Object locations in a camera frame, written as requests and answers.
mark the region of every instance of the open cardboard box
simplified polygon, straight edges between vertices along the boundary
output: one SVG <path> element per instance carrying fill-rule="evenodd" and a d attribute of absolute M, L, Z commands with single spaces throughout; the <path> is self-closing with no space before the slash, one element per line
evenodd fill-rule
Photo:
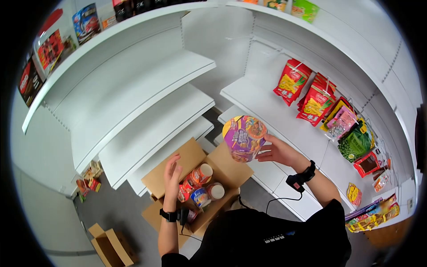
<path fill-rule="evenodd" d="M 187 143 L 178 148 L 176 152 L 181 155 L 177 164 L 183 168 L 182 174 L 179 177 L 180 182 L 194 168 L 202 163 L 207 163 L 212 167 L 214 173 L 209 183 L 204 186 L 220 182 L 225 189 L 223 198 L 212 201 L 203 210 L 197 208 L 191 198 L 184 203 L 177 200 L 177 208 L 184 205 L 198 212 L 195 220 L 191 224 L 187 223 L 185 225 L 183 234 L 192 235 L 195 233 L 196 235 L 203 236 L 210 221 L 217 216 L 224 206 L 231 205 L 236 200 L 239 195 L 239 187 L 254 174 L 254 171 L 246 163 L 239 163 L 233 160 L 225 143 L 221 143 L 211 154 L 206 155 L 196 140 L 191 138 Z M 154 204 L 142 212 L 142 216 L 157 231 L 160 231 L 162 217 L 159 215 L 159 210 L 163 207 L 165 192 L 163 173 L 168 160 L 169 157 L 141 179 L 152 192 L 152 198 L 155 200 Z M 177 222 L 178 233 L 181 233 L 181 228 L 182 226 Z M 178 236 L 180 248 L 188 238 L 187 236 Z"/>
<path fill-rule="evenodd" d="M 104 231 L 99 224 L 89 228 L 92 244 L 106 267 L 125 267 L 138 261 L 138 256 L 126 242 L 122 232 Z"/>

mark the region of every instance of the hand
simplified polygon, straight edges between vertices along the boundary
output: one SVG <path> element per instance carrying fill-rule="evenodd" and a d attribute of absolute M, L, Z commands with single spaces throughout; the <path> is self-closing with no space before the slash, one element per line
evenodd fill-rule
<path fill-rule="evenodd" d="M 176 199 L 179 192 L 179 176 L 182 173 L 182 166 L 177 166 L 176 161 L 181 156 L 179 153 L 173 155 L 166 163 L 164 169 L 164 203 L 163 210 L 165 212 L 174 212 L 176 210 Z"/>
<path fill-rule="evenodd" d="M 290 145 L 286 144 L 277 137 L 269 134 L 264 135 L 264 139 L 271 142 L 271 145 L 264 145 L 261 147 L 261 151 L 270 150 L 267 152 L 256 155 L 258 161 L 275 161 L 286 166 L 290 166 L 296 170 L 303 164 L 307 165 L 309 161 L 298 151 L 293 149 Z"/>

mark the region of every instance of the red snack bag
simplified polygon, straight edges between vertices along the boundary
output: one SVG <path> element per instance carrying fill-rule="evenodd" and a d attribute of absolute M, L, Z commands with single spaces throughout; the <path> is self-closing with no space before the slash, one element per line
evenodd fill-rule
<path fill-rule="evenodd" d="M 311 73 L 312 70 L 306 65 L 296 59 L 290 59 L 286 62 L 279 83 L 273 92 L 282 96 L 285 103 L 290 106 L 299 97 Z"/>
<path fill-rule="evenodd" d="M 335 103 L 335 96 L 328 94 L 324 91 L 325 88 L 313 82 L 307 95 L 304 99 L 302 110 L 296 116 L 297 119 L 309 121 L 314 127 L 317 126 L 319 121 L 325 116 L 326 112 Z"/>

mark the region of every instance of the person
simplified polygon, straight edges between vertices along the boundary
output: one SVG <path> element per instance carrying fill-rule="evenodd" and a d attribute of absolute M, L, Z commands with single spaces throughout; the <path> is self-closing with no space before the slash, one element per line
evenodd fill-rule
<path fill-rule="evenodd" d="M 272 144 L 261 147 L 264 152 L 255 157 L 258 161 L 275 161 L 292 167 L 296 173 L 304 172 L 311 165 L 282 140 L 269 134 L 264 138 Z M 164 172 L 165 212 L 176 210 L 178 179 L 182 172 L 182 167 L 176 165 L 179 158 L 178 154 L 174 155 Z M 351 245 L 338 189 L 317 169 L 306 184 L 323 207 L 307 221 L 275 218 L 255 209 L 227 211 L 212 220 L 191 259 L 179 254 L 176 223 L 162 218 L 158 239 L 162 266 L 254 266 L 257 262 L 263 266 L 289 263 L 345 266 Z"/>

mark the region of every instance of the black wristwatch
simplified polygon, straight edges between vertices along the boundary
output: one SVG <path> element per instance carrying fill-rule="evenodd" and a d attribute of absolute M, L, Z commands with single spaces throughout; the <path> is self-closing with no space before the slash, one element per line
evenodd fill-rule
<path fill-rule="evenodd" d="M 175 212 L 165 212 L 162 208 L 160 209 L 160 215 L 166 219 L 167 222 L 176 222 L 178 220 L 178 210 Z"/>
<path fill-rule="evenodd" d="M 310 160 L 311 165 L 307 167 L 302 173 L 297 173 L 296 175 L 289 175 L 286 179 L 286 183 L 297 190 L 298 192 L 304 192 L 304 187 L 302 185 L 310 181 L 314 177 L 314 171 L 316 170 L 316 164 L 314 161 Z"/>

